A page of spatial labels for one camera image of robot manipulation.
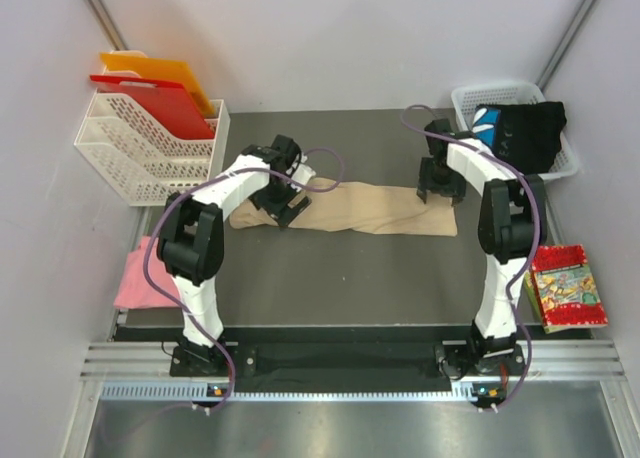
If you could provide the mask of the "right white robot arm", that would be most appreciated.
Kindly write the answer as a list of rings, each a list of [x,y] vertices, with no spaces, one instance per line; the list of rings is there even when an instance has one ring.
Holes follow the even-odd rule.
[[[455,133],[447,119],[431,121],[424,132],[430,155],[421,160],[417,196],[439,195],[456,205],[473,187],[481,196],[477,236],[486,256],[484,292],[464,355],[446,353],[442,369],[491,373],[523,359],[517,308],[529,258],[546,239],[544,182],[537,175],[519,180],[471,133]]]

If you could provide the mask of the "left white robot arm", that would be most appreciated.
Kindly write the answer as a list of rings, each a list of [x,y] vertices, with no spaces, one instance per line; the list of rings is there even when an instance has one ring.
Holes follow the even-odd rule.
[[[245,148],[218,182],[196,192],[175,193],[159,231],[158,259],[165,265],[184,305],[183,336],[172,353],[172,377],[221,376],[227,360],[216,344],[224,326],[219,316],[215,277],[224,258],[224,223],[248,201],[288,227],[310,204],[301,187],[315,176],[291,138],[278,135],[269,146]]]

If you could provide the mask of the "beige t shirt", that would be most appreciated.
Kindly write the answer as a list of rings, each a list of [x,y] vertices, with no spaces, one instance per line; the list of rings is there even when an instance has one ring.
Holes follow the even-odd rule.
[[[290,224],[294,229],[443,237],[458,233],[450,198],[430,194],[423,201],[412,188],[343,182],[327,193],[303,191],[293,203],[304,198],[310,204]]]

